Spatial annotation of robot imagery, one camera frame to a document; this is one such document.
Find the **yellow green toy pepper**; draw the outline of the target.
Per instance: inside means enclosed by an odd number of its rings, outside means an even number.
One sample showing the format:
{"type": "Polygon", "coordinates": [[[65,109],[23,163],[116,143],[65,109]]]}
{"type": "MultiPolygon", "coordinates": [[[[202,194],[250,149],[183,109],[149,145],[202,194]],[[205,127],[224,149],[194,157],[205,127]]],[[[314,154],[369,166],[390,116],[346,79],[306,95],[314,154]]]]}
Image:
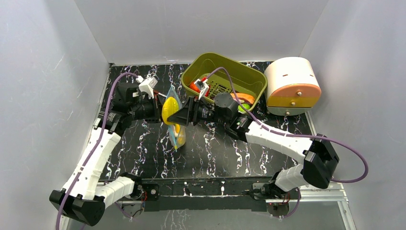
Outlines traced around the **yellow green toy pepper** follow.
{"type": "Polygon", "coordinates": [[[162,120],[166,125],[174,125],[168,118],[179,110],[179,103],[174,97],[168,97],[162,106],[162,120]]]}

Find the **clear zip top bag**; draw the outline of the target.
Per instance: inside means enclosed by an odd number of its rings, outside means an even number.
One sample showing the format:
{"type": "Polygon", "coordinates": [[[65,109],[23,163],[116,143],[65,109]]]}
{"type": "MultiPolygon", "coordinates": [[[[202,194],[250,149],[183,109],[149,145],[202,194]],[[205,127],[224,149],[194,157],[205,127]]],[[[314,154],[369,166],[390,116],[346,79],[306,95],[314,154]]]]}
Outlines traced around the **clear zip top bag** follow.
{"type": "Polygon", "coordinates": [[[171,85],[162,107],[161,116],[163,122],[168,125],[169,140],[176,151],[185,144],[186,131],[184,126],[170,122],[168,118],[181,108],[182,102],[175,90],[175,87],[171,85]]]}

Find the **orange toy papaya slice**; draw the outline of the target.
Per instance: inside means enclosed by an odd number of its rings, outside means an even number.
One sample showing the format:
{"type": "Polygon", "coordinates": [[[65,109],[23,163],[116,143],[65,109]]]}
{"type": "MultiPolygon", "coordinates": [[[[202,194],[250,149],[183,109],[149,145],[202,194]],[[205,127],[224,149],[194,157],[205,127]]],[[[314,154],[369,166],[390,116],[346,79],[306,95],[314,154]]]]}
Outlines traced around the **orange toy papaya slice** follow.
{"type": "Polygon", "coordinates": [[[245,93],[231,93],[232,98],[236,101],[239,101],[241,104],[248,104],[253,105],[255,102],[255,98],[252,95],[245,94],[245,93]]]}

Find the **olive green plastic basket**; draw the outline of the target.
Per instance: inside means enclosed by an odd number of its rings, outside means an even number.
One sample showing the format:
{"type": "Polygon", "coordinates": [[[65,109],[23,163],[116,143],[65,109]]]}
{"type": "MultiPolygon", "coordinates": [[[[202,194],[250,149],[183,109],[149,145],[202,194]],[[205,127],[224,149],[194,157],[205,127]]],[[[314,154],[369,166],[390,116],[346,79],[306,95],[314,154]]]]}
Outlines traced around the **olive green plastic basket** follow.
{"type": "Polygon", "coordinates": [[[197,79],[206,77],[218,67],[225,68],[237,93],[248,94],[255,99],[251,103],[250,110],[252,110],[268,86],[266,76],[259,70],[216,53],[201,54],[182,73],[180,81],[186,94],[198,96],[199,93],[191,89],[189,85],[197,79]]]}

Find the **yellow toy banana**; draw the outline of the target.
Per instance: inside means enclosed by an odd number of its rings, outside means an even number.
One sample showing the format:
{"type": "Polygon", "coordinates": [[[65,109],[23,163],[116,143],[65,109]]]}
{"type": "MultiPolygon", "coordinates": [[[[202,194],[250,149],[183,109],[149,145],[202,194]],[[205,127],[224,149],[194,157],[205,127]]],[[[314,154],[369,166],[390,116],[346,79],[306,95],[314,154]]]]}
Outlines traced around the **yellow toy banana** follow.
{"type": "Polygon", "coordinates": [[[186,142],[185,127],[175,124],[175,140],[177,148],[182,147],[186,142]]]}

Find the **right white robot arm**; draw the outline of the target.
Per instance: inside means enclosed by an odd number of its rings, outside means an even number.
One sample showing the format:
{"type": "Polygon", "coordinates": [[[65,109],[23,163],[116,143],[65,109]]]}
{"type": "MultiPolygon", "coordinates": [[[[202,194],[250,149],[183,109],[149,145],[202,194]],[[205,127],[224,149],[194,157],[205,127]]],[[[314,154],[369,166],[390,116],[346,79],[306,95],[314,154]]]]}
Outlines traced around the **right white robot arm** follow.
{"type": "Polygon", "coordinates": [[[190,96],[182,108],[171,112],[165,120],[182,126],[196,125],[200,121],[224,124],[231,138],[268,147],[297,161],[296,166],[275,173],[268,184],[253,185],[243,192],[254,199],[283,198],[292,189],[303,185],[319,189],[329,187],[339,157],[325,136],[299,138],[265,123],[257,123],[251,115],[241,113],[238,107],[237,100],[229,93],[218,94],[213,105],[190,96]]]}

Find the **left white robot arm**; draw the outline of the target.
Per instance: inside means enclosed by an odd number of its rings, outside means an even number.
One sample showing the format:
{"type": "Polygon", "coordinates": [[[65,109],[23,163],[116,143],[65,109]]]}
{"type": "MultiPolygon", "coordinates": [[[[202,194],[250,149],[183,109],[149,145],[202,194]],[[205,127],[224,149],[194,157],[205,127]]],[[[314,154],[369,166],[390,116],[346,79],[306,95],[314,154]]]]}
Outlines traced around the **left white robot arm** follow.
{"type": "Polygon", "coordinates": [[[98,182],[112,151],[134,121],[162,121],[162,104],[154,87],[147,83],[119,83],[111,88],[74,172],[62,189],[50,194],[50,202],[62,216],[94,226],[105,209],[121,198],[140,199],[146,194],[141,178],[127,172],[102,187],[98,182]]]}

